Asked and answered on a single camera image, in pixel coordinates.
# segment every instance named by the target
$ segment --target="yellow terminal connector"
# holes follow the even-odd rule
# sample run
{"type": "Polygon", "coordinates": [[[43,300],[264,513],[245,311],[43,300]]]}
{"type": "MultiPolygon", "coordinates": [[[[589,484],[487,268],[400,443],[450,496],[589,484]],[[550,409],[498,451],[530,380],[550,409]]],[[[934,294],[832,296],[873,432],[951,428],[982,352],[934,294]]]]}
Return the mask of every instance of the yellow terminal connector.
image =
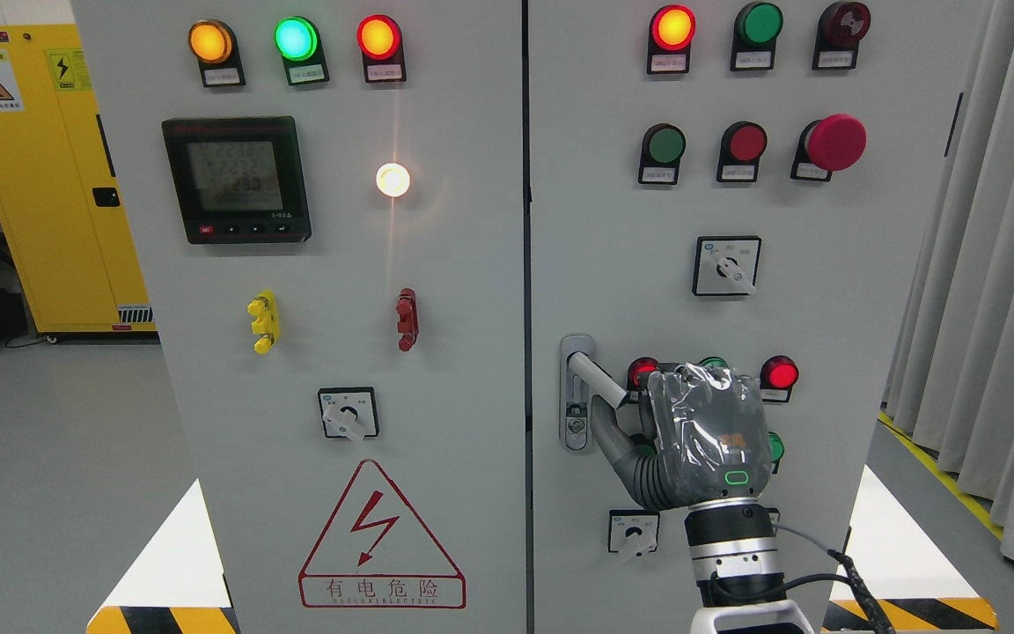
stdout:
{"type": "Polygon", "coordinates": [[[257,354],[269,354],[269,350],[281,341],[281,321],[277,315],[277,296],[273,291],[263,290],[257,294],[257,297],[254,297],[252,301],[249,301],[249,305],[245,306],[245,311],[254,316],[249,330],[255,336],[261,336],[252,344],[252,350],[256,350],[257,354]]]}

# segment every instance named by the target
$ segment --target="gray curtain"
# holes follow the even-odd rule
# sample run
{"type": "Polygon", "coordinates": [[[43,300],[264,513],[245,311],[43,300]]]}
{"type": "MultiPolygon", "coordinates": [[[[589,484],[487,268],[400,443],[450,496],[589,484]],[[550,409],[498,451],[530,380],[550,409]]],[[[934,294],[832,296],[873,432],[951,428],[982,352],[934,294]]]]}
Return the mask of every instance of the gray curtain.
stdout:
{"type": "Polygon", "coordinates": [[[888,413],[994,500],[1014,559],[1014,0],[991,6],[890,367],[888,413]]]}

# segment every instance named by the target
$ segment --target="plastic-wrapped robot hand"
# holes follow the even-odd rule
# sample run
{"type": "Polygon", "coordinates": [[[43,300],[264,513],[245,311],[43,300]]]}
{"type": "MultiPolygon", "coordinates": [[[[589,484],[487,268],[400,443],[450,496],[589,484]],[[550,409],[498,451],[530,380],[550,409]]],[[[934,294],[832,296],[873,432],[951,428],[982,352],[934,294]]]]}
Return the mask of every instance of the plastic-wrapped robot hand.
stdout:
{"type": "Polygon", "coordinates": [[[773,461],[756,379],[696,364],[672,368],[641,382],[640,398],[650,401],[643,420],[655,428],[645,436],[657,439],[653,456],[620,429],[608,403],[592,398],[592,433],[625,489],[649,510],[759,495],[773,461]]]}

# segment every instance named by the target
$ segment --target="gray floor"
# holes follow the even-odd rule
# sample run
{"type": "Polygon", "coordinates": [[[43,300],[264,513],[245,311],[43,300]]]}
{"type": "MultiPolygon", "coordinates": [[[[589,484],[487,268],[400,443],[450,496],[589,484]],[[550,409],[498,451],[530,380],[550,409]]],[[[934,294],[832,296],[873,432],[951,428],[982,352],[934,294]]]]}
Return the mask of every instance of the gray floor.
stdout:
{"type": "Polygon", "coordinates": [[[1014,634],[1014,566],[999,542],[881,424],[868,465],[965,581],[997,611],[1001,631],[1014,634]]]}
{"type": "MultiPolygon", "coordinates": [[[[1014,634],[997,540],[881,425],[870,466],[1014,634]]],[[[193,478],[157,346],[0,353],[0,631],[82,633],[193,478]]]]}

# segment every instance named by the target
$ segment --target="black cable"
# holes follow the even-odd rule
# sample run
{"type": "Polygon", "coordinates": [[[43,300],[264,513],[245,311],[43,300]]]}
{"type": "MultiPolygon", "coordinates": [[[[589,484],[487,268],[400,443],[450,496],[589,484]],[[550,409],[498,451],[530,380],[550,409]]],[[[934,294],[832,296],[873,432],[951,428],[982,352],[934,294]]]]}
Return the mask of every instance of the black cable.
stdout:
{"type": "Polygon", "coordinates": [[[882,610],[882,606],[878,605],[878,601],[871,594],[871,591],[866,586],[866,582],[860,577],[860,573],[856,570],[856,562],[852,561],[852,558],[848,555],[842,553],[842,551],[837,551],[835,549],[828,549],[825,547],[819,539],[813,538],[811,535],[804,533],[804,531],[797,531],[794,529],[789,529],[788,525],[784,523],[774,523],[776,529],[785,530],[789,533],[797,535],[798,537],[808,539],[809,542],[815,544],[818,549],[824,551],[828,557],[837,559],[840,565],[844,566],[844,569],[848,571],[848,585],[851,586],[852,595],[856,597],[856,603],[860,606],[860,610],[868,618],[868,622],[871,623],[876,634],[896,634],[894,633],[894,626],[890,623],[890,618],[886,617],[886,613],[882,610]]]}
{"type": "Polygon", "coordinates": [[[777,594],[784,594],[785,592],[788,592],[788,590],[792,590],[793,587],[804,585],[805,583],[815,583],[816,581],[839,581],[848,585],[852,584],[852,580],[848,577],[825,572],[821,574],[805,574],[804,577],[793,578],[792,581],[786,581],[781,585],[770,587],[768,590],[764,590],[764,592],[758,592],[756,594],[735,594],[725,589],[725,585],[722,584],[722,578],[717,574],[717,572],[711,573],[711,582],[715,585],[715,590],[724,595],[724,597],[729,598],[731,602],[738,602],[741,604],[764,602],[766,598],[776,597],[777,594]]]}

